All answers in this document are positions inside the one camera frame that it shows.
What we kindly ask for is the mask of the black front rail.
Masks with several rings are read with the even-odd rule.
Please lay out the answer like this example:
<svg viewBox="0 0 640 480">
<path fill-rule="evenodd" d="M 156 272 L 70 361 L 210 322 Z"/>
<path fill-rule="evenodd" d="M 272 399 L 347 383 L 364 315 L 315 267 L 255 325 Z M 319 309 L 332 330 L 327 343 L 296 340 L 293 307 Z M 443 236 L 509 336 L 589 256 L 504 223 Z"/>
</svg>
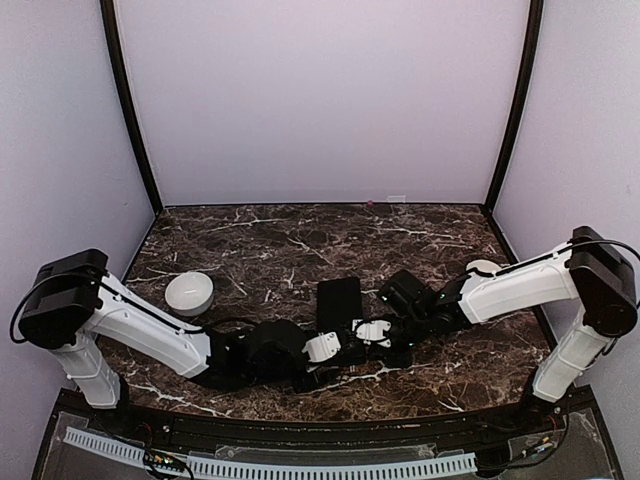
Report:
<svg viewBox="0 0 640 480">
<path fill-rule="evenodd" d="M 471 412 L 365 422 L 267 422 L 130 408 L 122 435 L 153 448 L 212 453 L 224 445 L 284 450 L 349 450 L 434 444 L 491 449 L 552 427 L 550 412 L 526 411 L 521 402 Z"/>
</svg>

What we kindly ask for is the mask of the right black frame post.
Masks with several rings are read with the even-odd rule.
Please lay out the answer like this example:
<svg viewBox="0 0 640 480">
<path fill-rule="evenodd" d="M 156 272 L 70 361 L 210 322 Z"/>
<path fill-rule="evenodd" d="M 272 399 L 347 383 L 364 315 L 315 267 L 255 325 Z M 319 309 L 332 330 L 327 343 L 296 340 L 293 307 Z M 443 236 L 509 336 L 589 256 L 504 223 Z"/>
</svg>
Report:
<svg viewBox="0 0 640 480">
<path fill-rule="evenodd" d="M 514 152 L 517 135 L 520 129 L 521 120 L 523 118 L 540 37 L 544 4 L 545 2 L 543 0 L 531 0 L 529 2 L 522 55 L 511 107 L 499 154 L 496 160 L 494 173 L 483 204 L 484 209 L 490 216 L 493 215 L 496 209 L 502 187 L 504 186 L 509 164 Z"/>
</svg>

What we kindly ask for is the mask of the black frame post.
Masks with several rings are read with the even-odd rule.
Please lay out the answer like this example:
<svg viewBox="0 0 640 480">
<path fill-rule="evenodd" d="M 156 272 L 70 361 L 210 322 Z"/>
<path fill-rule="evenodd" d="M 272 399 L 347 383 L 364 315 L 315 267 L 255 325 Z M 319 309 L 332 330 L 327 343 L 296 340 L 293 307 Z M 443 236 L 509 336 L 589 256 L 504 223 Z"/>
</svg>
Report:
<svg viewBox="0 0 640 480">
<path fill-rule="evenodd" d="M 116 17 L 116 4 L 112 0 L 100 0 L 99 6 L 112 75 L 128 138 L 146 196 L 154 215 L 158 216 L 164 210 L 164 205 L 152 172 L 133 101 Z"/>
<path fill-rule="evenodd" d="M 493 215 L 496 209 L 502 187 L 504 186 L 509 164 L 514 152 L 517 135 L 520 129 L 521 120 L 523 118 L 540 37 L 544 4 L 545 2 L 543 0 L 531 0 L 529 2 L 522 55 L 511 107 L 499 154 L 496 160 L 494 173 L 483 204 L 484 209 L 490 216 Z"/>
</svg>

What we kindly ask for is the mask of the black zippered tool case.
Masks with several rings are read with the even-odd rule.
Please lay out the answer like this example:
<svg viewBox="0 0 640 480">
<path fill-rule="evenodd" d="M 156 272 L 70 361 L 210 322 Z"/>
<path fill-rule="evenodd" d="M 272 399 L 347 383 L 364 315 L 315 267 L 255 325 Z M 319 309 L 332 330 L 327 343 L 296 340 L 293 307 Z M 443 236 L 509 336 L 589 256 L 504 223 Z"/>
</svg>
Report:
<svg viewBox="0 0 640 480">
<path fill-rule="evenodd" d="M 353 321 L 363 319 L 359 278 L 322 281 L 317 285 L 317 331 L 335 333 L 340 343 L 340 350 L 325 365 L 347 367 L 365 363 L 366 347 L 352 331 Z"/>
</svg>

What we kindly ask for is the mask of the left black frame post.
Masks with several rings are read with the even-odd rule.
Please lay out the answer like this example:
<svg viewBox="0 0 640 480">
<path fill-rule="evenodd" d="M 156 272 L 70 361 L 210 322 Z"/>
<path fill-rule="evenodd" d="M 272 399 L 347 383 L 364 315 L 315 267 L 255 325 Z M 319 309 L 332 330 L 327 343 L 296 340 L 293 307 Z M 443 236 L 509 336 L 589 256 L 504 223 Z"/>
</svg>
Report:
<svg viewBox="0 0 640 480">
<path fill-rule="evenodd" d="M 112 75 L 128 138 L 146 196 L 154 215 L 158 216 L 164 210 L 164 205 L 152 172 L 133 101 L 116 17 L 116 4 L 112 0 L 100 0 L 99 6 Z"/>
</svg>

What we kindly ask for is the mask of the teal white cup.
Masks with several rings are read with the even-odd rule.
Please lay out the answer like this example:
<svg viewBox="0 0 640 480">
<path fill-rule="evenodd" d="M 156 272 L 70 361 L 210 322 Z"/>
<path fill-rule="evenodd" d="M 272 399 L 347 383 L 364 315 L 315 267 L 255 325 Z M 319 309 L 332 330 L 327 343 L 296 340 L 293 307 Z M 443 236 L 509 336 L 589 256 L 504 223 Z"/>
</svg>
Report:
<svg viewBox="0 0 640 480">
<path fill-rule="evenodd" d="M 500 271 L 501 266 L 490 260 L 477 259 L 469 262 L 466 266 L 466 270 L 468 272 L 476 271 L 478 274 L 483 273 L 492 275 Z"/>
</svg>

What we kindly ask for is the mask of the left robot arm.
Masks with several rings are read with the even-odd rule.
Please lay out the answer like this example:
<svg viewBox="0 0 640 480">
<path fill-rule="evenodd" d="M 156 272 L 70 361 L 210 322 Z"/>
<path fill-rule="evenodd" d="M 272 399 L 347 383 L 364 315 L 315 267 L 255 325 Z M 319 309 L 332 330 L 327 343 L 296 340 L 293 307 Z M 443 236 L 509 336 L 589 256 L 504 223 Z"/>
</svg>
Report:
<svg viewBox="0 0 640 480">
<path fill-rule="evenodd" d="M 120 436 L 134 435 L 141 415 L 127 403 L 127 385 L 108 365 L 97 336 L 219 391 L 281 381 L 299 391 L 313 390 L 328 379 L 324 366 L 343 351 L 337 332 L 312 335 L 289 320 L 238 319 L 238 329 L 229 332 L 193 326 L 128 290 L 107 262 L 102 251 L 87 249 L 43 265 L 14 310 L 9 336 L 15 344 L 49 351 Z"/>
</svg>

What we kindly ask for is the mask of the white ceramic bowl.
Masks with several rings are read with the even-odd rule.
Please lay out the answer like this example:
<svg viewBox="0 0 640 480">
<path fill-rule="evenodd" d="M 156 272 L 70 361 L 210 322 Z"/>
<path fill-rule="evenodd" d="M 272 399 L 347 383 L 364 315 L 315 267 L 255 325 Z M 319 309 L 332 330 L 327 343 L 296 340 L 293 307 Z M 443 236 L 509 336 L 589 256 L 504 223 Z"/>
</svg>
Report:
<svg viewBox="0 0 640 480">
<path fill-rule="evenodd" d="M 176 314 L 197 317 L 211 307 L 214 291 L 214 283 L 208 275 L 190 271 L 175 277 L 166 287 L 164 297 Z"/>
</svg>

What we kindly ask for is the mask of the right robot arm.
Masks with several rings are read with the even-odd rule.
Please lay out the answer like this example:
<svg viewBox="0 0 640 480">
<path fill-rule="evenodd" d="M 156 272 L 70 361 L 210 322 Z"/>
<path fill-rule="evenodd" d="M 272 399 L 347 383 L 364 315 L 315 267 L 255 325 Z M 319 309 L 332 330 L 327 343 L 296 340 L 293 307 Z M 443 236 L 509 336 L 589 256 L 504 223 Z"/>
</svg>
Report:
<svg viewBox="0 0 640 480">
<path fill-rule="evenodd" d="M 531 396 L 511 410 L 511 426 L 530 434 L 547 420 L 548 404 L 559 401 L 608 345 L 637 325 L 635 272 L 620 254 L 622 247 L 583 226 L 551 251 L 508 267 L 471 262 L 439 290 L 401 270 L 377 292 L 392 316 L 355 320 L 352 330 L 366 344 L 403 350 L 514 311 L 579 301 L 570 329 L 534 372 Z"/>
</svg>

